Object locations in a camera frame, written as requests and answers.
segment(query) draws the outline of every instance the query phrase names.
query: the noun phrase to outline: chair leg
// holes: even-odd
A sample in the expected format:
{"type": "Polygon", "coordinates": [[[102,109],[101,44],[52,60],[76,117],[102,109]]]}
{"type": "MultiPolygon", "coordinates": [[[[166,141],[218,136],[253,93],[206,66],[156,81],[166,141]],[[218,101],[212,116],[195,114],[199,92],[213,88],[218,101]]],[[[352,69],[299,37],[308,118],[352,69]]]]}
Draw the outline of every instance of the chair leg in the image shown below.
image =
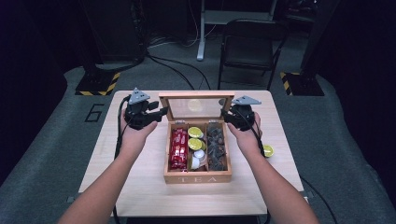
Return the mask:
{"type": "Polygon", "coordinates": [[[270,80],[268,81],[268,85],[267,85],[267,90],[269,91],[271,88],[271,83],[272,83],[272,79],[274,77],[274,73],[275,73],[275,68],[272,69],[271,71],[271,76],[270,76],[270,80]]]}
{"type": "Polygon", "coordinates": [[[222,63],[220,63],[220,67],[219,67],[218,90],[220,89],[220,85],[221,85],[221,73],[222,73],[222,69],[223,69],[223,65],[222,65],[222,63]]]}

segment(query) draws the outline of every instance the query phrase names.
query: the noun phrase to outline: black equipment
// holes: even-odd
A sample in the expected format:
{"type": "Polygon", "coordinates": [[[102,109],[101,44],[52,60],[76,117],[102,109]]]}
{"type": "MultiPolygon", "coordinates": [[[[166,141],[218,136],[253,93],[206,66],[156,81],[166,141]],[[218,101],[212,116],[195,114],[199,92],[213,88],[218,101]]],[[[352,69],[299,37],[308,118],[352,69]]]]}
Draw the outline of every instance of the black equipment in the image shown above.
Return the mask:
{"type": "Polygon", "coordinates": [[[163,116],[168,113],[168,107],[161,108],[157,112],[148,113],[147,110],[156,109],[159,105],[158,101],[149,103],[148,99],[149,96],[147,94],[134,88],[125,110],[125,121],[131,128],[141,130],[154,120],[161,122],[163,116]]]}
{"type": "Polygon", "coordinates": [[[221,109],[221,115],[225,122],[231,123],[235,128],[244,132],[251,129],[254,124],[254,112],[250,105],[260,105],[261,103],[248,96],[243,96],[233,100],[233,105],[230,108],[232,114],[221,109]]]}

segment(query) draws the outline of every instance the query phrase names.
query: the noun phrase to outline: forearm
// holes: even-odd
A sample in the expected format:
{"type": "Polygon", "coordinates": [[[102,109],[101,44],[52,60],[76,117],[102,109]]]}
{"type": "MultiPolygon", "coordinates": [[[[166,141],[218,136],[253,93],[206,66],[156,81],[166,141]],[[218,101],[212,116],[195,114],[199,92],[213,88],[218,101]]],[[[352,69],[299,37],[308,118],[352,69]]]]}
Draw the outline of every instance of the forearm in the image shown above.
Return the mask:
{"type": "Polygon", "coordinates": [[[121,153],[73,202],[60,223],[107,223],[137,156],[121,153]]]}
{"type": "Polygon", "coordinates": [[[262,198],[276,223],[318,223],[307,201],[260,153],[246,155],[262,198]]]}

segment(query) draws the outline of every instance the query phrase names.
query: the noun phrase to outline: metal bracket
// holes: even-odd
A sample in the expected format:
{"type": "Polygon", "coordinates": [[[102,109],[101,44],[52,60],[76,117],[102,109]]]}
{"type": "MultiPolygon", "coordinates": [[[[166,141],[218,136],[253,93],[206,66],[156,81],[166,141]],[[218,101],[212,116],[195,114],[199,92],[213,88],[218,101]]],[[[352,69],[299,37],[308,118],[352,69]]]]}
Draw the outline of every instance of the metal bracket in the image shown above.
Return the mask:
{"type": "Polygon", "coordinates": [[[237,99],[233,99],[233,103],[236,105],[260,105],[262,102],[244,95],[237,99]]]}
{"type": "Polygon", "coordinates": [[[138,90],[137,88],[134,88],[134,91],[131,94],[131,98],[129,99],[128,104],[135,105],[137,103],[146,101],[148,99],[149,99],[149,95],[143,93],[142,91],[138,90]]]}

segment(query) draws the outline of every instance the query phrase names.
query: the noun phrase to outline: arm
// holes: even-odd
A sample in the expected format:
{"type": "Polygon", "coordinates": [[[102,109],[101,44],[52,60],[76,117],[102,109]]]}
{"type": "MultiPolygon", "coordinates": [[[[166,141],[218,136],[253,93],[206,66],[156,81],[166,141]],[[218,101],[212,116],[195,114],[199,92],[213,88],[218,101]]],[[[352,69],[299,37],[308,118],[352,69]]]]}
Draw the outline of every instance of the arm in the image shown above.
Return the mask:
{"type": "MultiPolygon", "coordinates": [[[[256,122],[261,123],[255,113],[256,122]]],[[[262,198],[276,223],[318,223],[313,210],[294,188],[260,153],[253,131],[241,132],[231,123],[228,127],[256,178],[262,198]]]]}
{"type": "MultiPolygon", "coordinates": [[[[121,119],[121,128],[125,126],[124,119],[121,119]]],[[[107,223],[132,165],[142,151],[147,136],[156,126],[154,121],[140,131],[127,127],[122,137],[120,155],[73,202],[59,223],[107,223]]]]}

